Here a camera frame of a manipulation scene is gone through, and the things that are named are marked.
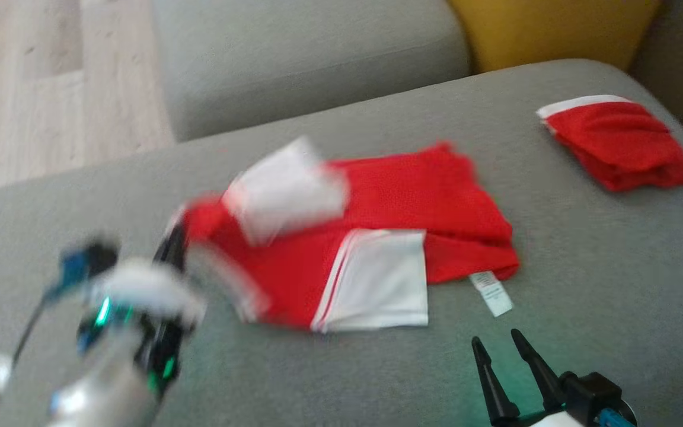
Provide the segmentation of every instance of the white robot part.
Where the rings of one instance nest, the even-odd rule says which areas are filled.
[[[129,259],[98,276],[89,290],[89,303],[129,305],[152,316],[175,318],[187,327],[204,319],[207,303],[173,267],[152,260]]]
[[[139,344],[124,332],[83,378],[54,393],[48,427],[148,427],[159,397],[144,373],[133,363]]]
[[[531,427],[584,427],[565,411],[544,417]]]

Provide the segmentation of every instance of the white trim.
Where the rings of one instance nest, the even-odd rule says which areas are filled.
[[[279,235],[343,216],[349,184],[300,137],[239,174],[222,200],[247,243],[268,246]]]
[[[196,247],[203,249],[207,265],[220,276],[239,317],[250,322],[260,319],[270,306],[270,298],[249,273],[217,245],[197,243]]]
[[[347,254],[347,249],[355,238],[357,230],[352,230],[344,236],[344,240],[341,241],[339,245],[339,250],[336,252],[336,258],[334,259],[334,264],[331,265],[331,271],[328,273],[328,279],[325,282],[325,288],[323,288],[323,295],[320,297],[320,302],[318,302],[318,308],[315,309],[315,316],[312,317],[312,322],[309,324],[311,330],[320,329],[320,321],[323,319],[323,314],[325,313],[326,307],[331,303],[331,293],[334,290],[334,282],[336,277],[339,275],[339,268],[342,266],[342,260]]]
[[[561,113],[567,109],[577,108],[579,106],[590,106],[592,104],[601,103],[634,103],[634,101],[627,100],[617,95],[589,95],[588,97],[578,97],[572,100],[564,100],[559,103],[553,103],[548,106],[543,106],[537,109],[537,116],[544,120],[554,114]]]
[[[352,230],[312,319],[315,332],[428,325],[423,230]]]

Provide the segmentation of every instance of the yellow cushion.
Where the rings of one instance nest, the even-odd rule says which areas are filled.
[[[477,72],[564,58],[625,70],[659,0],[450,0]]]

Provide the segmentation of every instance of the gray fabric upholstery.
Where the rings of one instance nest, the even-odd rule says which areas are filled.
[[[430,325],[311,335],[241,324],[214,283],[156,425],[486,425],[470,341],[479,335],[510,397],[541,408],[515,352],[519,327],[558,373],[600,371],[641,425],[683,425],[683,187],[611,194],[553,141],[534,111],[589,94],[643,103],[683,145],[683,128],[621,71],[590,60],[525,65],[226,133],[0,190],[0,351],[12,351],[60,248],[116,232],[125,255],[154,252],[168,216],[306,133],[330,158],[448,139],[515,228],[515,308],[492,318],[463,281],[429,289]],[[52,311],[25,349],[0,427],[39,425],[78,373],[75,305]]]
[[[154,0],[179,141],[468,75],[446,0]]]

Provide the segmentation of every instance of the clothing label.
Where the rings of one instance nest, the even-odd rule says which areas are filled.
[[[495,278],[491,271],[483,271],[481,273],[471,274],[471,283],[474,284],[476,290],[481,293],[481,297],[494,317],[507,313],[513,308],[513,302],[505,292],[505,287],[502,282]]]

